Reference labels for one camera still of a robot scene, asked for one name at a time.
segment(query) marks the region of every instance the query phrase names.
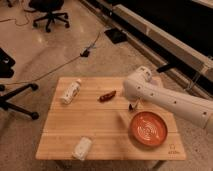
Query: wooden table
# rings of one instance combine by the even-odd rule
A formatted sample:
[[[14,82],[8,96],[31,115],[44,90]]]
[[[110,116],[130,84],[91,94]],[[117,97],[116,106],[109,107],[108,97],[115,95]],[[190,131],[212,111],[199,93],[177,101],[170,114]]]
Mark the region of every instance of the wooden table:
[[[59,97],[77,78],[60,78],[43,129],[36,158],[41,160],[74,160],[72,151],[82,136],[93,140],[87,160],[185,160],[186,154],[170,112],[142,101],[134,112],[122,96],[122,77],[87,77],[69,105]],[[160,78],[153,78],[162,84]],[[111,101],[100,103],[100,95],[116,90]],[[167,124],[168,136],[158,148],[147,149],[129,135],[132,117],[140,111],[159,114]]]

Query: speckled floor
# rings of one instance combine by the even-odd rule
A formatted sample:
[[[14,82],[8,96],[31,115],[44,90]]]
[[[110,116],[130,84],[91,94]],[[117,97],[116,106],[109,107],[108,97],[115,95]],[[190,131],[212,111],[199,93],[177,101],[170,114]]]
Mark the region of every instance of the speckled floor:
[[[56,66],[79,55],[97,36],[104,31],[103,23],[77,0],[66,0],[62,11],[70,16],[71,27],[64,28],[56,23],[52,32],[44,31],[44,23],[38,29],[32,27],[32,20],[41,16],[37,12],[27,14],[30,23],[17,27],[13,21],[0,23],[0,47],[15,60],[15,75],[12,79],[1,79],[1,83],[27,81],[35,79]],[[0,20],[16,18],[18,23],[25,23],[24,12],[18,2],[8,8],[4,0],[0,1]],[[23,115],[0,110],[0,170],[1,171],[60,171],[54,161],[38,161],[35,153],[47,117],[57,80],[60,76],[126,76],[140,65],[153,70],[156,66],[135,50],[129,43],[113,45],[101,34],[92,49],[89,58],[79,58],[75,62],[38,81],[40,89],[27,91],[13,102],[32,111],[38,111],[40,118],[31,121]],[[175,82],[161,74],[167,88],[182,91]],[[8,86],[8,91],[18,85]],[[186,161],[168,161],[160,170],[202,170],[213,168],[213,136],[206,134],[180,118],[177,125],[187,154]],[[72,163],[68,170],[143,170],[141,161],[98,161]]]

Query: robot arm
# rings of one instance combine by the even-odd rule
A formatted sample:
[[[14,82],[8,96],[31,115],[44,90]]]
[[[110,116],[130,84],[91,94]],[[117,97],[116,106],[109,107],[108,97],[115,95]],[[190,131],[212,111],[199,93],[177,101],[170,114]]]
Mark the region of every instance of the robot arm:
[[[133,108],[145,99],[213,133],[213,101],[155,86],[151,78],[151,71],[142,66],[124,80],[124,95]]]

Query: black chair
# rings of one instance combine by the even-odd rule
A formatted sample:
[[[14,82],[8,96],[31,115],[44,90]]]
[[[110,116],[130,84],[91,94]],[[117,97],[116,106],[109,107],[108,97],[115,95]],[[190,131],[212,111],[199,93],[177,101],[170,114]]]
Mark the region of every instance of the black chair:
[[[46,24],[46,32],[50,32],[49,25],[51,22],[55,23],[56,20],[60,20],[65,23],[65,27],[69,28],[69,22],[65,19],[68,19],[67,13],[53,13],[53,11],[60,10],[62,5],[64,4],[64,0],[31,0],[29,2],[29,6],[34,8],[37,11],[47,13],[45,16],[35,19],[33,21],[33,26],[38,27],[37,21],[47,19]]]
[[[11,78],[13,76],[14,71],[11,69],[13,65],[15,65],[15,61],[0,48],[0,78]],[[0,95],[0,108],[4,110],[13,109],[15,111],[22,112],[26,115],[29,115],[33,120],[38,119],[39,115],[37,112],[29,112],[23,108],[20,108],[12,103],[7,102],[7,100],[11,99],[12,97],[21,93],[27,88],[31,88],[33,91],[35,91],[38,89],[38,85],[27,84],[3,96]],[[4,91],[4,89],[5,89],[5,86],[1,84],[0,91]]]

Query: bowl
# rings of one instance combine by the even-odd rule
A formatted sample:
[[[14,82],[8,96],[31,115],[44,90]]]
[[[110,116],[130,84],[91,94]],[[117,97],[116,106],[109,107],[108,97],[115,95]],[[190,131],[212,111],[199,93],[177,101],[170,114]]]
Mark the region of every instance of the bowl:
[[[137,113],[130,123],[130,132],[137,141],[149,147],[160,146],[167,137],[164,120],[153,112]]]

